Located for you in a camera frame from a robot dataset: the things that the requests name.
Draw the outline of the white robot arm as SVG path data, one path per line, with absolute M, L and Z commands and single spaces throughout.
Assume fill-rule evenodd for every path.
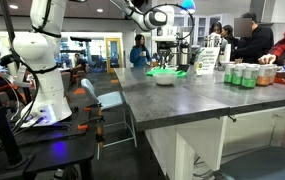
M 33 0 L 30 10 L 32 31 L 13 39 L 1 52 L 1 63 L 20 61 L 36 79 L 37 95 L 22 111 L 21 128 L 50 126 L 72 115 L 65 97 L 61 72 L 55 62 L 68 1 Z

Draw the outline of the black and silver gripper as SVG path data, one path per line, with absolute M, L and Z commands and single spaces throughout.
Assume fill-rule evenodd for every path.
M 164 50 L 170 50 L 171 46 L 177 41 L 177 29 L 174 26 L 163 26 L 156 29 L 156 34 L 152 41 L 157 44 L 157 53 L 161 54 Z

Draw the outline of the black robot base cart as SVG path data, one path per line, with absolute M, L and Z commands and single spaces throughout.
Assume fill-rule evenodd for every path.
M 4 148 L 0 148 L 0 180 L 34 180 L 40 172 L 78 164 L 82 180 L 94 180 L 91 160 L 94 158 L 94 130 L 78 130 L 88 120 L 89 112 L 80 108 L 70 117 L 71 130 L 66 134 L 54 131 L 25 131 L 18 138 L 18 148 L 26 161 L 10 169 Z

